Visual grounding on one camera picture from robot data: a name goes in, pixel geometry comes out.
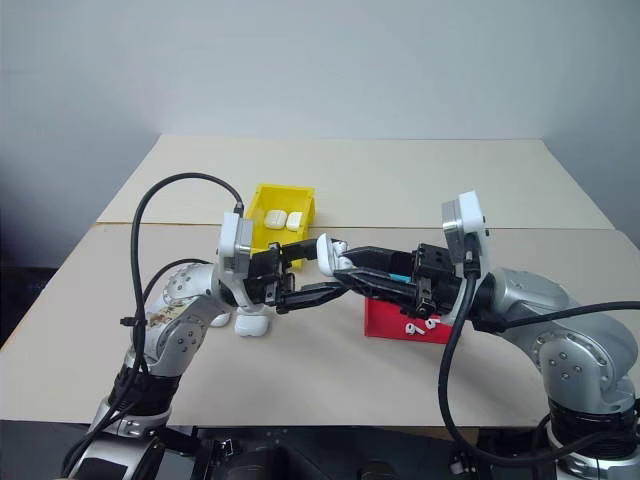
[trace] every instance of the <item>red box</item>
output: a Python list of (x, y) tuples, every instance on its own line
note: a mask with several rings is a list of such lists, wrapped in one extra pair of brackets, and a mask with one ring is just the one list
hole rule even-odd
[[(407, 323), (413, 323), (424, 330), (424, 335), (414, 333), (409, 335), (405, 328)], [(424, 320), (409, 318), (400, 313), (400, 307), (391, 303), (365, 298), (364, 303), (364, 334), (367, 337), (394, 338), (397, 340), (413, 340), (415, 342), (447, 343), (451, 335), (451, 327), (436, 323), (436, 327), (428, 329)]]

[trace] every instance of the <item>yellow bin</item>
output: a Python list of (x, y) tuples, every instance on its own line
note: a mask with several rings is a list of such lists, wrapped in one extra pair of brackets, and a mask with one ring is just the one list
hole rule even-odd
[[(266, 228), (264, 226), (264, 217), (269, 210), (284, 210), (287, 214), (302, 212), (300, 228), (296, 232), (289, 231), (286, 228), (280, 230)], [(309, 225), (313, 222), (315, 213), (313, 188), (259, 184), (247, 211), (247, 218), (253, 220), (251, 253), (266, 250), (269, 248), (269, 244), (273, 242), (284, 245), (306, 239), (309, 234)], [(294, 267), (300, 267), (301, 265), (301, 260), (293, 262)]]

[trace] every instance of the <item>yellow container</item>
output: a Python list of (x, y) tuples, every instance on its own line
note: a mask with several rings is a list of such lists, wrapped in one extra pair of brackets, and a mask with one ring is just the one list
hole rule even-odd
[[(264, 217), (269, 210), (284, 210), (287, 214), (302, 212), (300, 227), (296, 232), (287, 230), (286, 227), (280, 230), (271, 230), (265, 227)], [(246, 215), (247, 218), (253, 220), (251, 253), (266, 250), (273, 242), (284, 245), (306, 239), (309, 234), (309, 225), (313, 222), (315, 213), (313, 188), (259, 184)], [(302, 260), (293, 262), (294, 267), (301, 265)]]

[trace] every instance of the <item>red container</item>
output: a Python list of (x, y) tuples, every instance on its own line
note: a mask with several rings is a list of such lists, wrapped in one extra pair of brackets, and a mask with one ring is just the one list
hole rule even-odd
[[(424, 330), (424, 335), (406, 333), (407, 323), (413, 323)], [(436, 327), (428, 329), (424, 320), (409, 318), (400, 313), (400, 307), (391, 303), (365, 298), (364, 334), (367, 337), (394, 338), (397, 340), (413, 340), (416, 342), (447, 343), (451, 335), (451, 327), (436, 323)]]

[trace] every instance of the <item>white wall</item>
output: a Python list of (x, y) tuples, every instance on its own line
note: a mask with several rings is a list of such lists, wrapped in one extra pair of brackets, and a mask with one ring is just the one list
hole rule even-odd
[(2, 237), (19, 262), (59, 264), (160, 132), (542, 137), (640, 244), (635, 0), (2, 9)]

